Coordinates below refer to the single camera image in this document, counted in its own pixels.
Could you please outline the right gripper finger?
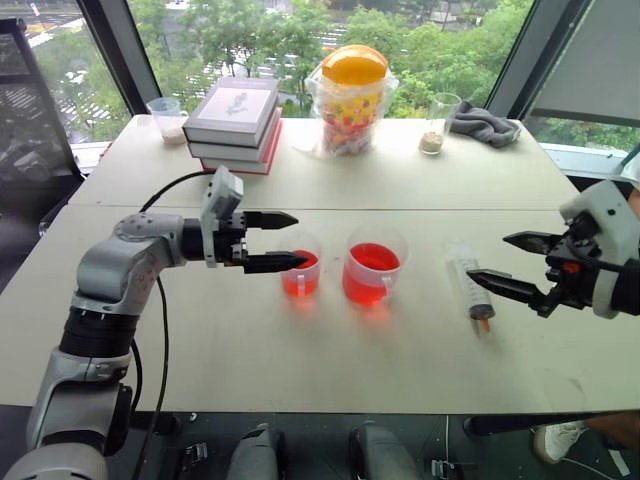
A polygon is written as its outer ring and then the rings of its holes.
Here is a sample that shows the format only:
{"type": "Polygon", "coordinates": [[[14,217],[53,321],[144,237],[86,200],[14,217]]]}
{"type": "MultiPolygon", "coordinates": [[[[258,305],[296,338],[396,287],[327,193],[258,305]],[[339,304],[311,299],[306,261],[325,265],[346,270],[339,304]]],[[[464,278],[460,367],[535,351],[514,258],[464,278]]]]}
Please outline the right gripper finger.
{"type": "Polygon", "coordinates": [[[522,231],[505,236],[503,241],[529,253],[549,254],[560,241],[560,236],[545,232],[522,231]]]}
{"type": "Polygon", "coordinates": [[[466,275],[476,284],[498,296],[526,304],[539,316],[550,315],[550,311],[545,306],[546,295],[533,283],[517,280],[505,273],[490,269],[469,270],[466,275]]]}

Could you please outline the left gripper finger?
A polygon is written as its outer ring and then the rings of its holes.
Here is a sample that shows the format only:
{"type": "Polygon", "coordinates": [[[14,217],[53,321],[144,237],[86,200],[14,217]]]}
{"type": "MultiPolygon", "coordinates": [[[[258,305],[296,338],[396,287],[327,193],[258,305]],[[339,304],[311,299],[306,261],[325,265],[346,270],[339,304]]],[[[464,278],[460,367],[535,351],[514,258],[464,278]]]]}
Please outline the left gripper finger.
{"type": "Polygon", "coordinates": [[[307,257],[290,251],[273,251],[248,255],[243,263],[245,274],[277,273],[304,264],[307,257]]]}
{"type": "Polygon", "coordinates": [[[280,230],[299,223],[299,220],[282,211],[244,211],[245,230],[280,230]]]}

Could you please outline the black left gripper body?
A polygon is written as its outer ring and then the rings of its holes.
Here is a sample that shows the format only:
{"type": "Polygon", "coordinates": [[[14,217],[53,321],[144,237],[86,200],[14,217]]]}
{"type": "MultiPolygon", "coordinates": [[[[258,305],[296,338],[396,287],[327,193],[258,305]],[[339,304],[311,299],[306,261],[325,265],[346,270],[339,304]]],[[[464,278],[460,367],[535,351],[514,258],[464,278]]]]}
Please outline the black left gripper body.
{"type": "Polygon", "coordinates": [[[225,266],[244,267],[248,262],[246,247],[247,220],[244,212],[220,219],[215,232],[215,260],[225,266]]]}

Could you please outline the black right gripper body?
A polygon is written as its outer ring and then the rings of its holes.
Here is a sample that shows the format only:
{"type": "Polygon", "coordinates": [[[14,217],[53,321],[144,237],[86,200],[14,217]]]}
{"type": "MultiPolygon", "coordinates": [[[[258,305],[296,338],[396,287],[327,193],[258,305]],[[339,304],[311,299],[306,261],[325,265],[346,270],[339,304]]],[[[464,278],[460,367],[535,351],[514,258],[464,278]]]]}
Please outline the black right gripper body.
{"type": "Polygon", "coordinates": [[[556,286],[550,291],[559,303],[581,309],[590,306],[598,316],[615,318],[618,314],[611,305],[621,266],[603,259],[603,251],[595,240],[601,228],[591,214],[578,214],[566,223],[567,231],[559,235],[560,241],[546,257],[547,279],[556,286]],[[604,297],[596,298],[596,283],[603,273],[613,275],[613,283],[605,287],[604,297]]]}

